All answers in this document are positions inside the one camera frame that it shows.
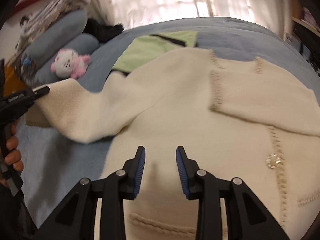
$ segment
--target light green cloth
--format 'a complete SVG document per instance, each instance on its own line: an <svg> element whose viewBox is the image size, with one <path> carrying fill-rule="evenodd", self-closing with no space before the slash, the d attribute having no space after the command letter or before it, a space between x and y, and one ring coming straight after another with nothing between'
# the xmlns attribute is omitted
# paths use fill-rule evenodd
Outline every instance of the light green cloth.
<svg viewBox="0 0 320 240"><path fill-rule="evenodd" d="M184 41L186 47L196 45L197 31L179 31L168 33L157 33L158 35ZM129 47L118 58L112 69L131 73L136 68L150 62L151 60L182 46L174 44L158 36L144 35L135 38Z"/></svg>

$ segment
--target metal screw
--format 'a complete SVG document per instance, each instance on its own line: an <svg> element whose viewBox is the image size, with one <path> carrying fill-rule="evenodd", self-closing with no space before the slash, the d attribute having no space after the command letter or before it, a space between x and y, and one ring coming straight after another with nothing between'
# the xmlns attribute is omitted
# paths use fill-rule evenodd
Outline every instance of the metal screw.
<svg viewBox="0 0 320 240"><path fill-rule="evenodd" d="M116 175L121 177L121 176L125 175L125 171L124 170L117 170Z"/></svg>
<svg viewBox="0 0 320 240"><path fill-rule="evenodd" d="M242 184L242 180L240 178L234 178L233 179L233 183L236 185L241 185Z"/></svg>
<svg viewBox="0 0 320 240"><path fill-rule="evenodd" d="M204 175L207 174L207 172L206 172L205 170L197 170L197 174L198 174L199 176L204 176Z"/></svg>
<svg viewBox="0 0 320 240"><path fill-rule="evenodd" d="M80 180L80 184L81 185L87 185L89 183L89 179L88 178L82 178L81 180Z"/></svg>

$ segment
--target white fleece sweater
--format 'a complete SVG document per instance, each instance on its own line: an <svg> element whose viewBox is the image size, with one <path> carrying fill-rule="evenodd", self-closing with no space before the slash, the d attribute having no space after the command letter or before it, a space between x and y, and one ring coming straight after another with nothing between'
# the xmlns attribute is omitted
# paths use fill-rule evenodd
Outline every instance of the white fleece sweater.
<svg viewBox="0 0 320 240"><path fill-rule="evenodd" d="M197 201L182 193L175 161L180 145L217 178L242 178L292 240L320 210L318 103L313 91L265 60L223 60L185 48L127 78L112 73L100 93L71 79L49 86L36 103L45 118L33 109L27 122L45 126L47 119L84 143L116 134L102 178L139 145L146 148L140 194L124 203L128 240L194 238ZM281 160L273 169L266 165L272 154Z"/></svg>

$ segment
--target red shelf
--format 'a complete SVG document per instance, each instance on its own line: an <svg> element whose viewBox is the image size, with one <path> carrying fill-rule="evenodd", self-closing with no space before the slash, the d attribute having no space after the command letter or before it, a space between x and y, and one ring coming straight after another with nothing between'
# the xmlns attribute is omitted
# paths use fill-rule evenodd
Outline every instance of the red shelf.
<svg viewBox="0 0 320 240"><path fill-rule="evenodd" d="M40 0L23 0L21 2L19 2L14 8L13 10L11 11L10 15L9 15L9 18L12 17L13 15L15 15L17 12L23 10L24 8L36 3L36 2L39 2Z"/></svg>

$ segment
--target blue bedsheet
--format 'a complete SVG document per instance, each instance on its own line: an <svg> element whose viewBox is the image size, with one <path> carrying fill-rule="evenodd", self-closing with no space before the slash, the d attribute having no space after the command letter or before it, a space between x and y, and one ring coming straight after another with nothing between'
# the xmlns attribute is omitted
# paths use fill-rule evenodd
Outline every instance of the blue bedsheet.
<svg viewBox="0 0 320 240"><path fill-rule="evenodd" d="M222 17L181 19L124 31L92 54L92 63L79 83L89 91L101 91L112 66L136 37L179 30L199 31L198 47L213 49L218 57L251 61L259 56L288 70L312 89L320 102L320 78L295 49L266 28ZM79 179L100 177L112 138L83 145L54 129L21 123L18 138L25 163L25 203L40 226Z"/></svg>

